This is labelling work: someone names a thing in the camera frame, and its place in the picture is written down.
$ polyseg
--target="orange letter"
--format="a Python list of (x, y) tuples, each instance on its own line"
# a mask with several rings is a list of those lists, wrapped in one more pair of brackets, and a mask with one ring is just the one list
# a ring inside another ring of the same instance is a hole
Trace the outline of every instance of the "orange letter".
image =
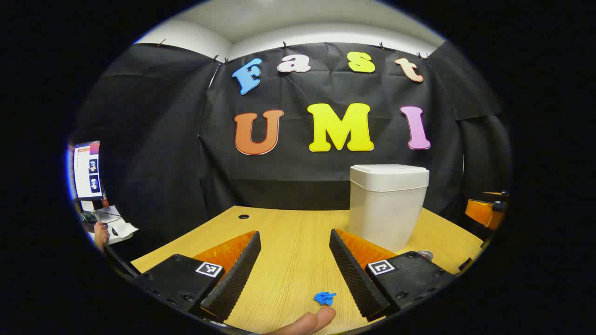
[(415, 82), (422, 82), (422, 80), (424, 80), (421, 75), (417, 75), (416, 72), (414, 72), (414, 69), (416, 69), (416, 64), (410, 63), (406, 58), (395, 60), (395, 64), (399, 64), (402, 67), (402, 71), (411, 80)]
[(280, 117), (283, 114), (282, 110), (268, 110), (263, 113), (263, 117), (267, 119), (267, 133), (261, 143), (252, 140), (253, 121), (257, 114), (244, 113), (236, 116), (236, 149), (245, 155), (262, 155), (273, 150), (277, 144)]

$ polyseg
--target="desk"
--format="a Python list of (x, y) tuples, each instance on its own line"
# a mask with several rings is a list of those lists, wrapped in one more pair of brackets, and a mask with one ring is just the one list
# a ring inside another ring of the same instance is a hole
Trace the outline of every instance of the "desk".
[[(248, 219), (239, 219), (248, 214)], [(329, 249), (331, 229), (347, 230), (348, 210), (275, 210), (234, 206), (165, 246), (135, 259), (141, 272), (174, 253), (193, 257), (230, 238), (258, 230), (261, 252), (232, 314), (229, 325), (266, 333), (316, 312), (313, 300), (322, 291), (337, 293), (337, 315), (317, 335), (334, 334), (370, 324), (361, 317)], [(408, 242), (396, 254), (429, 250), (433, 262), (452, 274), (480, 253), (482, 240), (440, 216), (422, 209)]]

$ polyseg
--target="monitor screen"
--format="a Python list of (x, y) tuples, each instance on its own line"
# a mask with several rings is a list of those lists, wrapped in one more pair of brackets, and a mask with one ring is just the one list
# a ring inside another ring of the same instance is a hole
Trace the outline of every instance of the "monitor screen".
[(74, 186), (77, 198), (101, 200), (100, 142), (78, 144), (73, 152)]

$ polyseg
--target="pink letter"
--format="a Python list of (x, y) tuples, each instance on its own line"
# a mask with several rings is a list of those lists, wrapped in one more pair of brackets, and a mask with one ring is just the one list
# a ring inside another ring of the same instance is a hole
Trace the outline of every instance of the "pink letter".
[(413, 106), (404, 106), (400, 108), (402, 113), (408, 120), (408, 127), (410, 128), (410, 142), (408, 147), (412, 150), (428, 149), (430, 142), (426, 139), (424, 134), (424, 127), (422, 126), (422, 109)]

